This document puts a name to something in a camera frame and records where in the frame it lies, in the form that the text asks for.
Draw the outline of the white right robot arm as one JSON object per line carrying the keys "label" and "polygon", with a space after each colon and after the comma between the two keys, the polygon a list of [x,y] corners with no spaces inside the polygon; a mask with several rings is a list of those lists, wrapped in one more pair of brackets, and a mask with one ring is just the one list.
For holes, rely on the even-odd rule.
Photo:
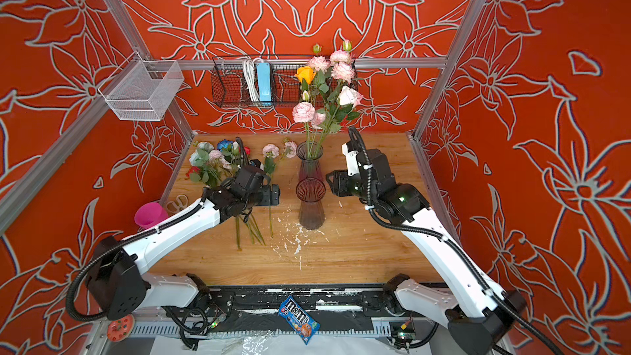
{"label": "white right robot arm", "polygon": [[333,194],[357,197],[379,226],[403,233],[448,287],[441,292],[401,274],[388,283],[397,305],[445,327],[467,354],[502,353],[499,342],[514,325],[534,335],[552,353],[561,352],[522,316],[524,297],[504,289],[470,258],[419,190],[396,181],[385,154],[367,149],[356,129],[350,130],[342,151],[346,169],[326,177]]}

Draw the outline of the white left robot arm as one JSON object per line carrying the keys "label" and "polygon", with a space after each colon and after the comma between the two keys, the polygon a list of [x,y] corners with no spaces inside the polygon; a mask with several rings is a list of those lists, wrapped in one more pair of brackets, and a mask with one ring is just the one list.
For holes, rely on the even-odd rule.
{"label": "white left robot arm", "polygon": [[204,284],[193,274],[151,274],[151,268],[195,236],[231,218],[246,219],[257,206],[279,205],[280,188],[247,164],[218,187],[159,224],[117,240],[109,236],[68,288],[65,311],[73,320],[119,320],[138,309],[193,304]]}

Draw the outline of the orange yellow rose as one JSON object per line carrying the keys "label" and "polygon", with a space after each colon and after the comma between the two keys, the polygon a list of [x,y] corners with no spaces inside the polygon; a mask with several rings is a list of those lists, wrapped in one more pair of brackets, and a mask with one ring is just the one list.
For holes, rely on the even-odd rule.
{"label": "orange yellow rose", "polygon": [[307,85],[312,84],[315,78],[316,72],[312,67],[305,66],[299,67],[296,72],[296,77],[301,83],[306,83]]}

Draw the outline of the white cream rose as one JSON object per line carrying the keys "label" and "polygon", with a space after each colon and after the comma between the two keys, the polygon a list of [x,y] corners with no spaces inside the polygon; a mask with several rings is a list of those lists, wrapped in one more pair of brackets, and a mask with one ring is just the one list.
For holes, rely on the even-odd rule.
{"label": "white cream rose", "polygon": [[338,96],[338,103],[340,106],[352,105],[355,108],[360,105],[363,99],[363,95],[357,90],[345,85]]}

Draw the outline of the purple glass vase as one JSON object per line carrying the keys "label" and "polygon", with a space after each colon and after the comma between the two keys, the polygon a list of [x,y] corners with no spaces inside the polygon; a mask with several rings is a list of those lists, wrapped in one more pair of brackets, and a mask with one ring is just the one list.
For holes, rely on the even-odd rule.
{"label": "purple glass vase", "polygon": [[323,147],[315,142],[304,141],[298,145],[297,157],[301,164],[296,192],[299,197],[307,197],[307,192],[315,192],[320,197],[325,194],[325,179],[320,165],[323,154]]}

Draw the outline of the brown glass vase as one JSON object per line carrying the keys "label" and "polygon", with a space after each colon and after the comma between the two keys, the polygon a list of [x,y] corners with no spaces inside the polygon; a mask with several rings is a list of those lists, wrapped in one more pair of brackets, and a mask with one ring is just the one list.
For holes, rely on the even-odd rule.
{"label": "brown glass vase", "polygon": [[325,192],[325,185],[318,178],[305,178],[297,184],[296,195],[301,201],[298,219],[303,228],[317,230],[324,224],[322,200]]}

